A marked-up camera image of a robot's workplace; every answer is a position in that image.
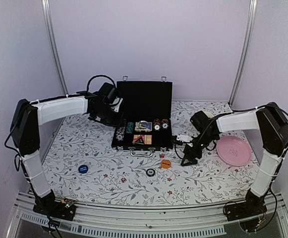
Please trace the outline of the orange round button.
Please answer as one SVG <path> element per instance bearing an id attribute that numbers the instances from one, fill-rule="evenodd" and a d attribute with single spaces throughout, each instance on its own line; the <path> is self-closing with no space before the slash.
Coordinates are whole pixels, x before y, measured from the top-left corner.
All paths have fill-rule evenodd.
<path id="1" fill-rule="evenodd" d="M 162 160 L 161 161 L 161 168 L 169 169 L 171 166 L 172 166 L 171 161 L 169 161 L 169 160 Z"/>

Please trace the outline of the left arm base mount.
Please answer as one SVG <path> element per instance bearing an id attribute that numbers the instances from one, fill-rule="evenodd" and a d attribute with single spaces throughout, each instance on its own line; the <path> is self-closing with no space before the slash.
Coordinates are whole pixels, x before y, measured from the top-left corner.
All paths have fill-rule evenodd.
<path id="1" fill-rule="evenodd" d="M 73 221 L 76 211 L 75 205 L 68 205 L 56 201 L 53 197 L 36 198 L 33 207 L 35 213 L 49 215 L 51 218 L 58 218 L 67 221 Z"/>

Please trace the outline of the clear round dealer disc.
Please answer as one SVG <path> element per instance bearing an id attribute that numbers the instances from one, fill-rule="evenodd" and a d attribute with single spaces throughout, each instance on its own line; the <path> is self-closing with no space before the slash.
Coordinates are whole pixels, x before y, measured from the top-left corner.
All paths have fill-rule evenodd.
<path id="1" fill-rule="evenodd" d="M 137 123 L 137 128 L 139 130 L 142 130 L 142 129 L 146 129 L 147 128 L 147 122 L 145 120 L 141 120 Z"/>

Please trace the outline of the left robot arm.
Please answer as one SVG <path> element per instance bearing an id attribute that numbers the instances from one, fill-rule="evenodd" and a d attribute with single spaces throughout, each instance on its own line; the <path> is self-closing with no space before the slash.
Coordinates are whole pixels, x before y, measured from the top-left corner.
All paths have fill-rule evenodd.
<path id="1" fill-rule="evenodd" d="M 40 156 L 39 127 L 45 123 L 73 115 L 88 114 L 91 119 L 107 126 L 119 126 L 122 118 L 120 105 L 122 97 L 112 103 L 95 94 L 65 95 L 44 100 L 21 99 L 16 105 L 8 139 L 12 139 L 23 173 L 31 184 L 33 192 L 41 198 L 39 206 L 48 215 L 59 210 L 56 201 L 50 198 L 54 193 L 47 181 Z"/>

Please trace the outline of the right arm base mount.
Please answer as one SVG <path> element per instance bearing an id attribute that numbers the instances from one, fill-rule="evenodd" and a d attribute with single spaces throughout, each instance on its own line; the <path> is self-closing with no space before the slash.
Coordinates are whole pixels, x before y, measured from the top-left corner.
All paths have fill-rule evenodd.
<path id="1" fill-rule="evenodd" d="M 266 212 L 267 207 L 265 205 L 265 196 L 258 197 L 250 190 L 247 192 L 244 202 L 236 203 L 230 201 L 223 207 L 223 214 L 226 216 L 228 221 L 263 215 L 262 218 L 255 218 L 253 220 L 241 222 L 241 228 L 247 233 L 258 231 L 262 225 L 263 219 L 265 218 Z"/>

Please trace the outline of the blue round button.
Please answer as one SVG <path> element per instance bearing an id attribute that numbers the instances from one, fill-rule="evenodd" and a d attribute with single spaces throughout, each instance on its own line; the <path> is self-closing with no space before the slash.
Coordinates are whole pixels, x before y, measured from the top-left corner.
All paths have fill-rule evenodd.
<path id="1" fill-rule="evenodd" d="M 78 172 L 81 174 L 85 174 L 88 172 L 88 166 L 87 165 L 81 165 L 78 168 Z"/>

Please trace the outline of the blue card deck box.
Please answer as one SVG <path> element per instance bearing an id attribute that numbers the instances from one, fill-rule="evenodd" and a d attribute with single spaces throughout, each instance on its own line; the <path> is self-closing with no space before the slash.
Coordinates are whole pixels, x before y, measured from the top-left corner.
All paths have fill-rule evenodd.
<path id="1" fill-rule="evenodd" d="M 135 123 L 135 131 L 137 132 L 151 132 L 152 131 L 152 123 L 147 121 L 139 121 Z"/>

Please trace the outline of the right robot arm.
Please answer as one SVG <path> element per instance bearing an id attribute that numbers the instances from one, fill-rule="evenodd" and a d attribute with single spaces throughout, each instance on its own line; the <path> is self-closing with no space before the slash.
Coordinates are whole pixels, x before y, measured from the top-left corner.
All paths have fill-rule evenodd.
<path id="1" fill-rule="evenodd" d="M 177 135 L 175 141 L 184 144 L 183 166 L 196 164 L 202 157 L 204 149 L 210 143 L 220 141 L 220 135 L 231 131 L 256 130 L 261 137 L 262 158 L 259 171 L 252 183 L 247 196 L 251 196 L 242 204 L 241 211 L 245 216 L 257 212 L 263 198 L 276 179 L 281 164 L 288 152 L 288 112 L 281 109 L 275 102 L 245 110 L 208 117 L 204 111 L 196 112 L 190 118 L 197 130 L 197 136 Z"/>

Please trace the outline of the black poker case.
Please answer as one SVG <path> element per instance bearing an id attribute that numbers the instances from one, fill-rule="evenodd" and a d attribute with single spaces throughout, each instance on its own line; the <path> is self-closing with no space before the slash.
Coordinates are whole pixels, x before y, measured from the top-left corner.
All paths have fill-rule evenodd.
<path id="1" fill-rule="evenodd" d="M 173 148 L 172 138 L 172 96 L 173 83 L 170 81 L 118 81 L 117 88 L 121 92 L 123 102 L 120 109 L 123 111 L 123 120 L 121 126 L 126 127 L 127 122 L 136 122 L 145 120 L 153 123 L 154 119 L 168 119 L 169 128 L 151 132 L 137 132 L 133 134 L 125 132 L 124 139 L 116 139 L 115 129 L 112 148 L 117 150 L 128 150 L 131 153 L 135 151 L 149 151 L 153 154 L 155 151 L 169 151 Z M 134 135 L 152 135 L 151 145 L 133 144 Z"/>

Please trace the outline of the red card deck box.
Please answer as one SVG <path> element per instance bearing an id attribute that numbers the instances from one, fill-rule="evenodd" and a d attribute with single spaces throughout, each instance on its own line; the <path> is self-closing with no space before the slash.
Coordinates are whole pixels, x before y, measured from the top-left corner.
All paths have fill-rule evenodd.
<path id="1" fill-rule="evenodd" d="M 145 139 L 144 145 L 151 145 L 152 144 L 152 135 L 143 135 Z"/>

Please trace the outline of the black triangular token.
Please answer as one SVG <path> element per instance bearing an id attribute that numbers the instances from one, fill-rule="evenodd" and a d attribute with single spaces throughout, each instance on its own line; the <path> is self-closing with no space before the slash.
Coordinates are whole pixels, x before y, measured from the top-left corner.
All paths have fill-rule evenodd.
<path id="1" fill-rule="evenodd" d="M 134 135 L 133 144 L 145 144 L 145 139 L 143 135 Z"/>

